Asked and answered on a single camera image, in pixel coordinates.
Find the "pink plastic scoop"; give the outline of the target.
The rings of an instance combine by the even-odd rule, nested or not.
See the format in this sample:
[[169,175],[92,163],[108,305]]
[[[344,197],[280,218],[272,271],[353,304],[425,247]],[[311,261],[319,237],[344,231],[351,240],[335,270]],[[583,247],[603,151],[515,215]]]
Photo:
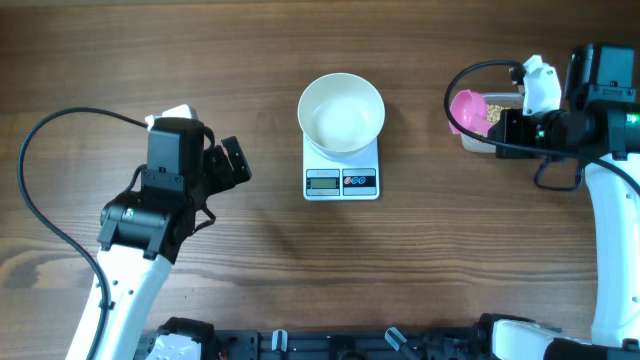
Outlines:
[[482,94],[472,90],[459,91],[453,98],[449,110],[456,122],[482,136],[487,136],[492,124],[488,122],[488,103]]

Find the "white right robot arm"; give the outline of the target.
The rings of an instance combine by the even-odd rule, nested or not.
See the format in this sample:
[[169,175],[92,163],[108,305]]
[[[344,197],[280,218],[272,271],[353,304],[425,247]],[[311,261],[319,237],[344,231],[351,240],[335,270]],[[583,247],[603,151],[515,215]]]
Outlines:
[[496,338],[532,345],[542,359],[639,356],[639,105],[634,51],[609,44],[574,49],[561,84],[540,56],[512,73],[521,114],[507,112],[489,136],[499,157],[572,157],[591,198],[596,230],[597,300],[591,340],[555,337],[530,325],[496,324]]

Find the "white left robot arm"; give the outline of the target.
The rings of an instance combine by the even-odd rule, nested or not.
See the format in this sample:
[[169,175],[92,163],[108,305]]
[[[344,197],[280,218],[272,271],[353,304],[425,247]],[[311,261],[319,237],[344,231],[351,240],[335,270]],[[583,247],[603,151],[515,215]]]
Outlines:
[[134,174],[140,189],[125,189],[102,210],[97,263],[106,281],[91,289],[68,358],[133,358],[182,243],[202,228],[197,213],[250,178],[236,137],[216,141],[196,119],[155,119],[146,163]]

